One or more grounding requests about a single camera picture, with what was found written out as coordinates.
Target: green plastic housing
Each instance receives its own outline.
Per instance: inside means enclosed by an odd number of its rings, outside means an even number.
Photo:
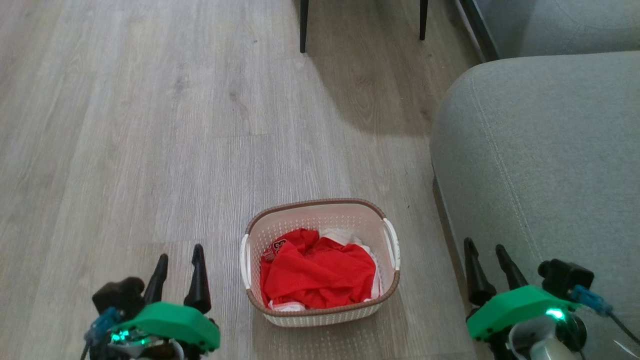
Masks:
[[[135,318],[114,326],[111,331],[118,333],[132,328],[196,345],[203,353],[220,347],[220,330],[216,324],[193,307],[170,302],[147,305]]]
[[[559,299],[545,290],[527,285],[494,296],[467,321],[472,338],[484,341],[492,334],[519,322],[545,315],[549,309],[575,311],[580,304]]]

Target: chair leg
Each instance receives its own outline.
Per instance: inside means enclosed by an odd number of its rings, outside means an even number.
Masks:
[[[309,0],[300,0],[300,53],[307,51],[307,18]]]
[[[429,0],[420,0],[420,40],[424,40],[427,31],[427,4]]]

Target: clothing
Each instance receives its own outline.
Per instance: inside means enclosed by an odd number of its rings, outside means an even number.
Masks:
[[[381,293],[368,247],[345,231],[298,229],[276,239],[260,259],[262,299],[271,309],[327,309]]]

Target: led light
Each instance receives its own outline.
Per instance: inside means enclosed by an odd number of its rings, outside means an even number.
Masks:
[[[555,318],[556,320],[564,320],[564,313],[560,309],[549,309],[547,315]]]

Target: blue connector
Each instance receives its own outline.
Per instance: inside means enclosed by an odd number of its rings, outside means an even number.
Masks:
[[[118,314],[118,311],[115,307],[110,307],[105,310],[97,319],[91,324],[89,331],[84,334],[84,340],[89,344],[89,346],[96,346],[104,337],[107,336],[107,332],[109,332],[110,328],[114,325],[120,323],[122,321],[122,317]]]
[[[613,311],[613,306],[606,302],[600,295],[593,293],[582,285],[576,285],[573,288],[571,300],[590,307],[600,316],[608,317]]]

